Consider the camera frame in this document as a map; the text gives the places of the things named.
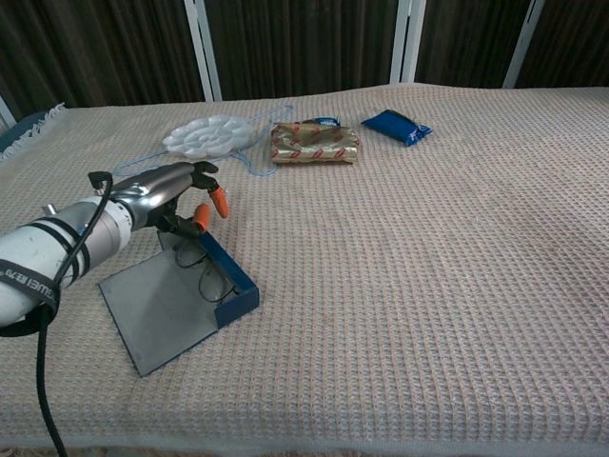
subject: black strap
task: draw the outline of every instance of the black strap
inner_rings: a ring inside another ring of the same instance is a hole
[[[67,233],[69,233],[69,236],[71,236],[74,239],[74,242],[76,242],[76,240],[78,240],[78,238],[80,238],[80,234],[76,231],[76,229],[73,226],[71,226],[66,221],[63,221],[57,217],[46,216],[46,217],[41,217],[40,219],[36,219],[36,220],[48,221],[48,222],[51,222],[52,224],[55,224],[56,226],[61,227],[63,230],[65,230]],[[88,273],[88,269],[90,268],[90,265],[91,265],[91,257],[88,253],[87,244],[84,244],[83,247],[80,249],[80,251],[83,253],[83,260],[85,261],[85,264],[83,265],[83,274],[81,274],[81,276],[80,276],[82,278],[83,276],[85,276]]]
[[[50,236],[55,238],[55,240],[57,240],[57,243],[59,243],[61,245],[61,247],[64,249],[64,251],[66,252],[66,255],[69,255],[70,252],[72,251],[72,246],[70,245],[69,241],[66,238],[64,238],[64,236],[61,233],[59,233],[55,228],[46,226],[45,224],[40,224],[39,222],[31,222],[31,223],[27,224],[25,227],[36,227],[37,229],[41,229],[42,231],[45,231],[46,233],[48,233]],[[74,257],[74,260],[72,260],[71,266],[72,266],[72,279],[69,282],[70,284],[78,279],[79,268],[78,268],[78,259],[76,257]]]
[[[57,314],[61,292],[57,284],[47,276],[29,268],[0,259],[0,282],[21,290],[50,309],[51,320]],[[40,329],[41,307],[37,306],[23,321],[0,328],[0,336],[23,336],[35,333]]]

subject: robotic arm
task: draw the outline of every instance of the robotic arm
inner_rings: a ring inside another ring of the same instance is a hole
[[[217,170],[209,162],[179,162],[145,171],[114,186],[104,212],[60,287],[68,287],[124,248],[135,230],[154,226],[185,237],[202,234],[209,218],[207,205],[196,209],[193,220],[175,213],[178,198],[190,187],[207,190],[218,213],[228,217],[224,190],[206,174]],[[76,245],[100,201],[100,196],[86,198],[0,237],[0,330],[23,320],[41,300],[52,298],[48,283]]]

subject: gold wrapped package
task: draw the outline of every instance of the gold wrapped package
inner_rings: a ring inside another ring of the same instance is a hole
[[[278,123],[270,134],[275,164],[358,160],[360,139],[350,127]]]

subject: blue wrapper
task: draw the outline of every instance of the blue wrapper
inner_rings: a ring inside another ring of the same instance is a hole
[[[303,121],[303,124],[319,124],[320,126],[329,127],[340,127],[341,123],[336,117],[316,117],[315,119],[309,119]]]
[[[417,124],[393,109],[386,109],[378,116],[366,119],[362,124],[391,138],[402,141],[407,146],[414,145],[433,131],[428,126]]]

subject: textured bedspread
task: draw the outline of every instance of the textured bedspread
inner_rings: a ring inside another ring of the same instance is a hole
[[[68,289],[47,370],[67,445],[606,455],[609,89],[287,100],[293,119],[354,127],[360,161],[270,178],[219,164],[232,216],[211,231],[261,306],[146,378],[96,285],[159,251],[154,230]],[[0,164],[1,231],[90,195],[88,171],[190,119],[279,103],[70,109]],[[359,125],[387,108],[434,133],[407,149]],[[49,444],[34,356],[34,337],[0,340],[0,447]]]

